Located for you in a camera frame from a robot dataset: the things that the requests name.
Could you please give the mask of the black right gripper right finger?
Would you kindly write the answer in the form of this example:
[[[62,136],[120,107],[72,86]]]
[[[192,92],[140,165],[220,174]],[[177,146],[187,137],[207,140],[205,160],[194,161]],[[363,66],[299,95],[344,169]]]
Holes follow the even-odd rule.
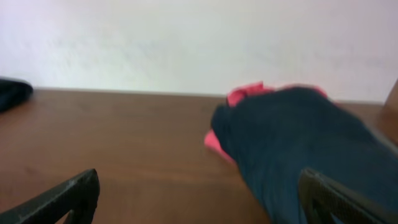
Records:
[[[298,196],[309,224],[397,223],[397,214],[309,168],[303,169]]]

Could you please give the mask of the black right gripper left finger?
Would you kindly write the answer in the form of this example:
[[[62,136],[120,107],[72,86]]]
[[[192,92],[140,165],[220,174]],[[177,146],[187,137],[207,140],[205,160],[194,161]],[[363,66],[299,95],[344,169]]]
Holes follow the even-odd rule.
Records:
[[[88,169],[1,214],[2,224],[91,224],[100,195],[97,171]]]

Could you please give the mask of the dark blue denim shorts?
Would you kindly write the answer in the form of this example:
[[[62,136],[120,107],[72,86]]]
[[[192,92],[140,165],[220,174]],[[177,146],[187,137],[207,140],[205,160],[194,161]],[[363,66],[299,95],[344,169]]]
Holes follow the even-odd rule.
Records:
[[[219,105],[211,127],[273,223],[305,223],[298,182],[306,167],[397,212],[394,146],[313,89]]]

